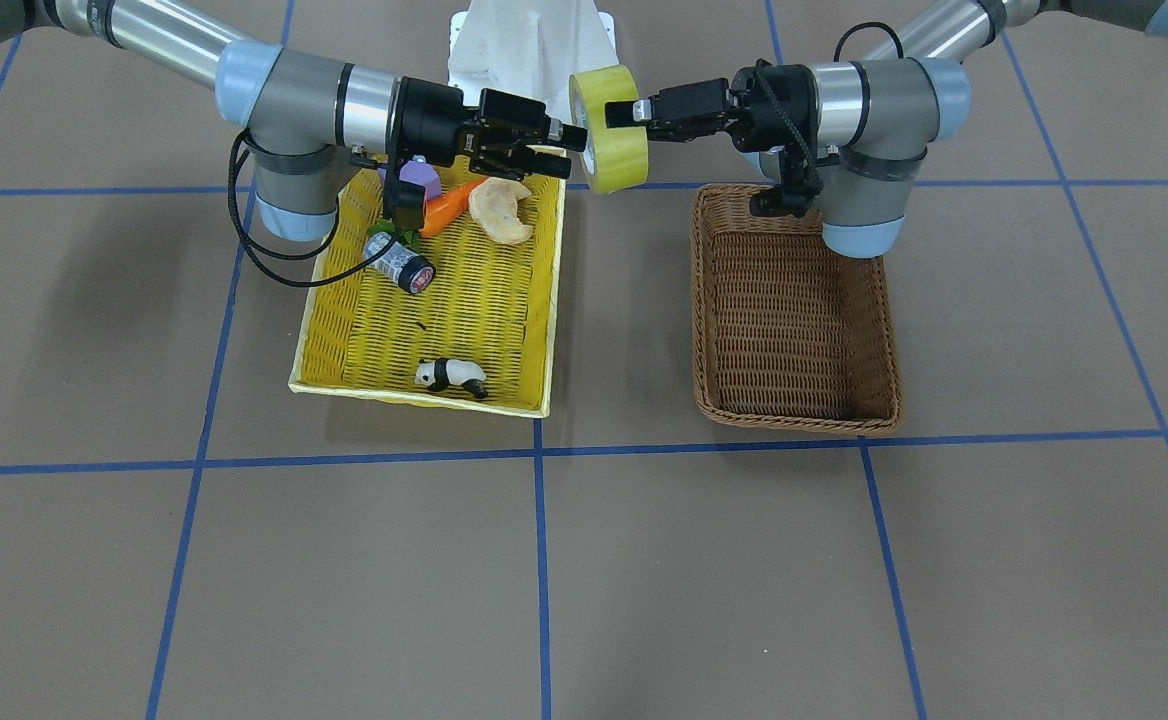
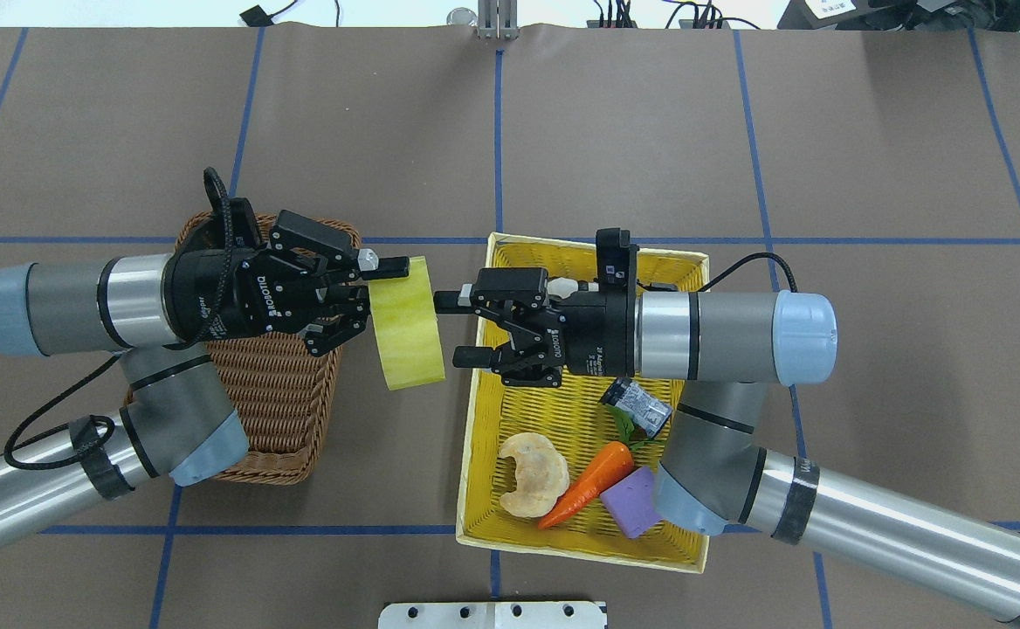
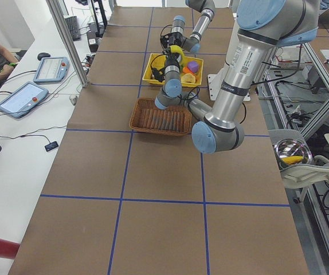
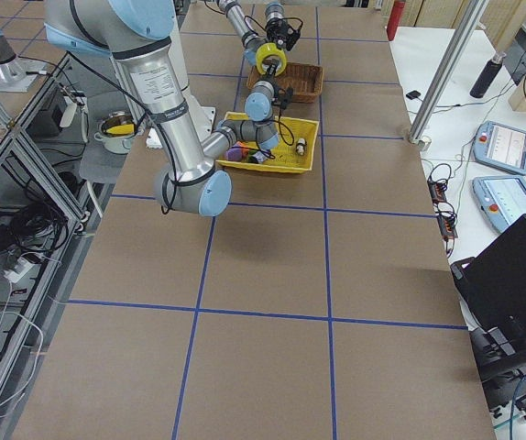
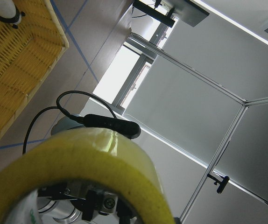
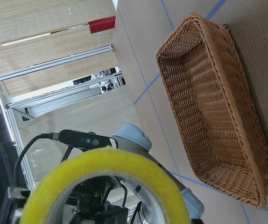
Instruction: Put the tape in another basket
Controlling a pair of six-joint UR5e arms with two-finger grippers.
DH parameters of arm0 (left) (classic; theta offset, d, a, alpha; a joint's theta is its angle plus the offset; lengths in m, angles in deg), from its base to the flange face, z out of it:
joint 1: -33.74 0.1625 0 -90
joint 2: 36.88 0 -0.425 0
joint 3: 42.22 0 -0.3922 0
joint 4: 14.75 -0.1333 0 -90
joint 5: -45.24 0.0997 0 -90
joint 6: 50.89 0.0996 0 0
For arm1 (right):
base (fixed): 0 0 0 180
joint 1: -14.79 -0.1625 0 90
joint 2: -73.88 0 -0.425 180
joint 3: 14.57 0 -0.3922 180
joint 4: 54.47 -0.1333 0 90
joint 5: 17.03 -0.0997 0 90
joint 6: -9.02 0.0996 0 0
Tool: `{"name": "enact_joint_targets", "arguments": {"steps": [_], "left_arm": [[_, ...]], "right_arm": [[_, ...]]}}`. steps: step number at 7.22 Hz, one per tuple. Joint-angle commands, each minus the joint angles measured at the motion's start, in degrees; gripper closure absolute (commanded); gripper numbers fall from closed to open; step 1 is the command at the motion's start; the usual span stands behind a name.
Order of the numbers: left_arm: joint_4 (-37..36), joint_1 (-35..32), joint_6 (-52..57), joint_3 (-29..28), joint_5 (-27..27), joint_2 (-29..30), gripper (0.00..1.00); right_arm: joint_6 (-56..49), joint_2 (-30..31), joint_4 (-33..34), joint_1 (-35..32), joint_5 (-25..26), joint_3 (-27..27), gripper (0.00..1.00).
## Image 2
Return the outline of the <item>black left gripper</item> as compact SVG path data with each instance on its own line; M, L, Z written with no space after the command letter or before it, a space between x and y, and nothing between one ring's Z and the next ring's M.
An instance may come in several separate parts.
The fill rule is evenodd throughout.
M340 247L340 227L291 211L272 216L258 250L213 247L210 211L195 215L163 266L163 314L169 342L238 340L298 335L322 357L368 326L369 290L354 281L410 276L409 256Z

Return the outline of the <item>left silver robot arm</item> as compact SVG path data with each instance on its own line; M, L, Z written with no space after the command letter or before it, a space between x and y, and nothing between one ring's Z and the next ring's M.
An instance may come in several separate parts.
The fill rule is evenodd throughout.
M107 359L0 449L0 549L161 477L213 478L250 451L208 342L286 333L323 356L368 326L370 289L409 275L283 211L263 234L214 211L172 253L0 268L0 354Z

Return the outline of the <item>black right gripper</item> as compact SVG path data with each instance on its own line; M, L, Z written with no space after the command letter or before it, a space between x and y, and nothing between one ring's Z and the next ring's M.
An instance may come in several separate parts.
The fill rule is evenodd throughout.
M562 374L634 376L635 289L549 298L543 267L486 268L484 282L434 292L437 315L477 315L506 331L501 346L459 346L451 365L517 387L561 386Z

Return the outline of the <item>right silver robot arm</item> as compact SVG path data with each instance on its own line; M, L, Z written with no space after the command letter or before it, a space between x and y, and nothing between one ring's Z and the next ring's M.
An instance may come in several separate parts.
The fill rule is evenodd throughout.
M830 381L772 397L764 426L793 449L913 497L1020 524L1020 248L793 247L802 286L840 317ZM922 589L817 560L754 533L713 540L702 576L537 555L459 551L427 570L427 601L594 598L611 628L990 628L993 622Z

